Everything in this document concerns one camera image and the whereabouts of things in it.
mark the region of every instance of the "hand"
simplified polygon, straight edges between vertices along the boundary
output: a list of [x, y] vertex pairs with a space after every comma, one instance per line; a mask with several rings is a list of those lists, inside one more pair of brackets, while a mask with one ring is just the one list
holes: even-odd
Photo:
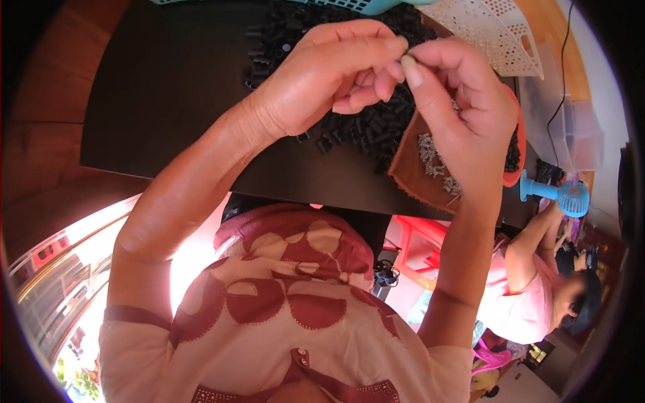
[[[477, 49], [458, 37], [420, 44], [401, 59], [401, 65], [437, 152], [461, 186], [462, 198], [499, 207], [517, 107], [493, 69]], [[451, 98], [461, 108], [459, 114]]]
[[407, 49], [405, 38], [376, 20], [319, 25], [245, 101], [273, 140], [300, 135], [332, 107], [354, 114], [389, 101], [404, 80], [397, 61]]

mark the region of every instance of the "white plastic basket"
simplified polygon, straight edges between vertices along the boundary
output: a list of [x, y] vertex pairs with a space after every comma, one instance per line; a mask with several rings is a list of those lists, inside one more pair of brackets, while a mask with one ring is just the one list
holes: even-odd
[[499, 75], [544, 79], [531, 29], [512, 0], [439, 0], [417, 8], [477, 46]]

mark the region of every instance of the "wooden floor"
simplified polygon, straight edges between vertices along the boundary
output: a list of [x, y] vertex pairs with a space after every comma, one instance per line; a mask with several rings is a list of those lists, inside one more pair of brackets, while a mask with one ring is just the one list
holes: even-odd
[[79, 166], [85, 108], [97, 67], [130, 0], [67, 0], [23, 72], [3, 128], [6, 261], [53, 233], [142, 192], [149, 180]]

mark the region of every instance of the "black cable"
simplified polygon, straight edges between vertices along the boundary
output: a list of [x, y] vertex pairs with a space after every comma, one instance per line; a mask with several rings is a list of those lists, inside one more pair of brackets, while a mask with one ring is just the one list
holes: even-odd
[[569, 7], [569, 16], [567, 17], [567, 23], [566, 23], [566, 35], [564, 36], [564, 42], [562, 42], [562, 51], [560, 52], [560, 61], [562, 64], [562, 100], [560, 101], [560, 104], [558, 105], [558, 107], [555, 109], [555, 112], [553, 113], [553, 116], [551, 116], [551, 119], [549, 119], [549, 123], [546, 124], [546, 132], [549, 133], [549, 140], [551, 141], [553, 154], [555, 154], [555, 164], [558, 167], [560, 166], [560, 159], [558, 158], [558, 153], [555, 151], [555, 144], [553, 143], [553, 137], [551, 137], [551, 131], [549, 130], [549, 125], [555, 119], [555, 116], [560, 111], [560, 108], [562, 108], [562, 105], [564, 104], [564, 98], [566, 97], [566, 85], [564, 82], [564, 47], [566, 46], [567, 39], [569, 39], [569, 32], [571, 32], [571, 11], [572, 10], [573, 10], [573, 1], [571, 2], [571, 6]]

